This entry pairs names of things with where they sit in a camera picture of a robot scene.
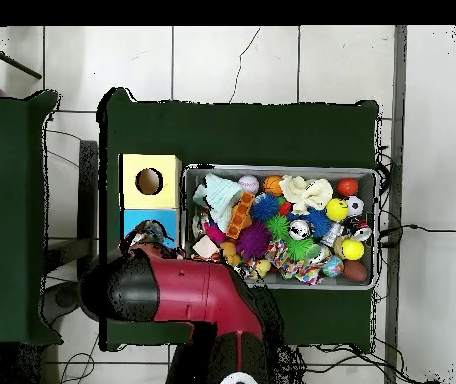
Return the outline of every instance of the gray bin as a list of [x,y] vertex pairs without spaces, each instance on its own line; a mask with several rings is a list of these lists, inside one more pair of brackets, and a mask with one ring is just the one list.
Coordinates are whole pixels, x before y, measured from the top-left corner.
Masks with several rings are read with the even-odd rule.
[[[365,253],[361,263],[368,270],[367,280],[363,283],[354,283],[343,277],[324,278],[323,282],[316,285],[307,285],[292,278],[285,280],[277,273],[268,273],[264,283],[270,289],[299,289],[299,290],[369,290],[377,278],[377,219],[379,209],[379,174],[372,169],[360,168],[303,168],[303,167],[266,167],[246,165],[189,165],[182,173],[182,211],[180,216],[180,244],[189,256],[192,253],[192,218],[199,210],[199,206],[193,202],[192,196],[199,184],[203,182],[205,175],[212,173],[222,178],[238,181],[243,175],[254,175],[262,185],[265,177],[269,175],[292,175],[301,176],[305,179],[327,179],[336,191],[336,184],[342,178],[354,178],[358,180],[358,197],[363,200],[365,216],[368,225],[372,228],[372,237],[365,245]],[[258,286],[264,283],[255,283],[246,280],[249,286]]]

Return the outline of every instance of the yellow ball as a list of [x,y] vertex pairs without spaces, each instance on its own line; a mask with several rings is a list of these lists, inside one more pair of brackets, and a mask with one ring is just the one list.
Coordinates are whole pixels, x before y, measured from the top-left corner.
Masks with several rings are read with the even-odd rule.
[[365,247],[358,240],[347,239],[342,242],[342,254],[350,261],[357,261],[363,256]]
[[326,216],[331,221],[342,221],[349,215],[349,207],[343,199],[331,199],[326,205]]

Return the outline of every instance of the orange toy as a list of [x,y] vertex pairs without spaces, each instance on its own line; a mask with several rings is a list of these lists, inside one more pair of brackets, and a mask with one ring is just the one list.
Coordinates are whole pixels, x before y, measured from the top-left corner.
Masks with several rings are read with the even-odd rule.
[[240,230],[245,228],[244,224],[247,223],[246,218],[249,214],[249,209],[255,200],[255,195],[245,191],[240,196],[239,203],[235,205],[232,220],[228,226],[226,235],[232,239],[239,237]]
[[265,193],[272,194],[273,196],[281,196],[283,194],[283,190],[280,187],[280,181],[282,180],[281,177],[277,175],[271,175],[264,180],[263,191]]

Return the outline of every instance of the green spiky ball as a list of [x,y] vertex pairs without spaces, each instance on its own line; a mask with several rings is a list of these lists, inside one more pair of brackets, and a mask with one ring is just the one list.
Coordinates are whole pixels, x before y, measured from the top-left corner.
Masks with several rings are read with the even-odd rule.
[[288,220],[285,216],[274,215],[267,220],[267,228],[273,240],[284,240],[288,237]]
[[301,259],[306,258],[315,248],[311,238],[294,240],[288,234],[285,239],[285,244],[287,245],[287,251],[290,254],[290,258],[294,261],[300,261]]

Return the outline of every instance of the pink toy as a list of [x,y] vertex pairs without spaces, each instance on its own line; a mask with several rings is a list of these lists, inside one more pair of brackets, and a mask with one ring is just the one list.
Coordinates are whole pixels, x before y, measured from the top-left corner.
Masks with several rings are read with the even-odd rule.
[[216,224],[203,224],[205,234],[218,246],[226,240],[226,234],[223,233]]
[[251,258],[261,258],[267,252],[267,247],[271,241],[271,232],[261,221],[253,221],[253,225],[243,229],[237,240],[237,253],[242,253],[242,258],[246,261]]

